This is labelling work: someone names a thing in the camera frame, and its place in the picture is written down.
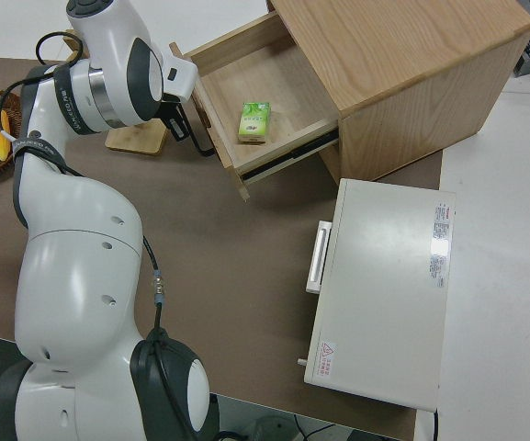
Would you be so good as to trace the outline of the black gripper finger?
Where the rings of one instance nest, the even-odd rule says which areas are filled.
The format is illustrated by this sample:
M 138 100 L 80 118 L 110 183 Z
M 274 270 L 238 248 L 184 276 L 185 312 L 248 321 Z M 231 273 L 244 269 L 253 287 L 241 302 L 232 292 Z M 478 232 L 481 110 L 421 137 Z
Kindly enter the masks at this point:
M 166 127 L 176 140 L 184 140 L 189 136 L 189 129 L 180 114 L 170 115 L 166 118 Z

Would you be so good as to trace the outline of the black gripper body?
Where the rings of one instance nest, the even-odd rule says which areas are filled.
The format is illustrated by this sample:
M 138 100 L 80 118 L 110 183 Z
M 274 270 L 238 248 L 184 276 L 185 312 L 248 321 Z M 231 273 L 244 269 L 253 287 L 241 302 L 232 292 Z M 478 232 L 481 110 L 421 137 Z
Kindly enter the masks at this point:
M 183 117 L 180 111 L 180 105 L 181 99 L 178 96 L 163 93 L 161 102 L 161 120 L 182 120 Z

